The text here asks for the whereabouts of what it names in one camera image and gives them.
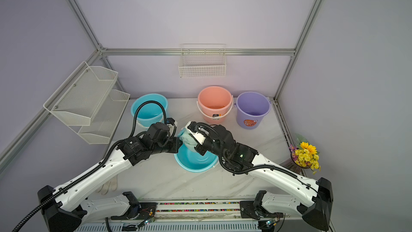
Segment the mint green microfiber cloth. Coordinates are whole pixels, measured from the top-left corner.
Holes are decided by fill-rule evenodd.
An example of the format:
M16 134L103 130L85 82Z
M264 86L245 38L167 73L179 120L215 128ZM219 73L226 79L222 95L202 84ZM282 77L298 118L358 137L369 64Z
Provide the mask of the mint green microfiber cloth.
M178 137L188 150L196 153L195 147L198 145L198 142L193 138L191 131L188 131L187 128L183 128L178 134Z

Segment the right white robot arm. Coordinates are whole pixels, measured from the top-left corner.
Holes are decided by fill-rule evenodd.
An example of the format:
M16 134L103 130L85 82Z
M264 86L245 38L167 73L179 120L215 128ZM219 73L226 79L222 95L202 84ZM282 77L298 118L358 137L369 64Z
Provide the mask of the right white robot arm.
M255 210L261 214L296 213L310 226L327 232L333 207L332 183L301 176L266 158L256 149L237 142L222 125L192 121L187 126L196 141L195 151L216 155L221 167L233 175L251 175L263 179L291 195L288 203L273 200L268 192L256 196Z

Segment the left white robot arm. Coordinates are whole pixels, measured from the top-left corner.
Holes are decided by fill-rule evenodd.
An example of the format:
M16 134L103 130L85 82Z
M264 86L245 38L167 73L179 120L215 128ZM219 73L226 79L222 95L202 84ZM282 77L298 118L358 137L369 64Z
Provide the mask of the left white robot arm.
M138 218L141 204L132 192L93 202L89 195L107 181L151 155L178 152L182 142L176 126L161 122L147 131L117 141L103 160L69 182L56 188L45 186L38 192L40 211L50 232L73 232L81 225L104 218Z

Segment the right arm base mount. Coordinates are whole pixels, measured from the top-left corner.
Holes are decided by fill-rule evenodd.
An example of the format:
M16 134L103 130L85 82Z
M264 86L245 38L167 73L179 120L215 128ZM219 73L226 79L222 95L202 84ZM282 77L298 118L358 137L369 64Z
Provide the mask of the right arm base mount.
M262 218L283 218L283 213L269 212L263 208L262 200L267 191L260 190L254 200L243 200L239 202L240 215L243 219L251 218L261 220Z

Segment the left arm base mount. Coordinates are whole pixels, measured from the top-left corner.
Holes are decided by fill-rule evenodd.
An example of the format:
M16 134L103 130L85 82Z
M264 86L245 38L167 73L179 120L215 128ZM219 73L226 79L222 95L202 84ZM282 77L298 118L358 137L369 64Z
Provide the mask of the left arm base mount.
M129 208L121 216L111 216L111 220L149 220L156 213L157 203L142 203L137 200L132 192L124 192L129 203Z

